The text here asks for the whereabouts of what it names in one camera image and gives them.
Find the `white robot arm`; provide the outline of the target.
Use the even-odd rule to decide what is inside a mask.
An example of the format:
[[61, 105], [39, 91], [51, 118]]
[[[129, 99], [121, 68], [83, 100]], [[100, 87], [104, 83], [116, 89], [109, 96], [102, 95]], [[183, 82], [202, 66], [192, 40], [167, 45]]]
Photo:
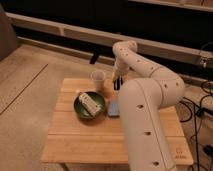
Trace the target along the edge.
[[177, 104], [184, 95], [182, 78], [167, 67], [137, 53], [134, 41], [113, 45], [114, 77], [129, 70], [139, 77], [123, 80], [118, 106], [131, 171], [177, 171], [160, 121], [161, 108]]

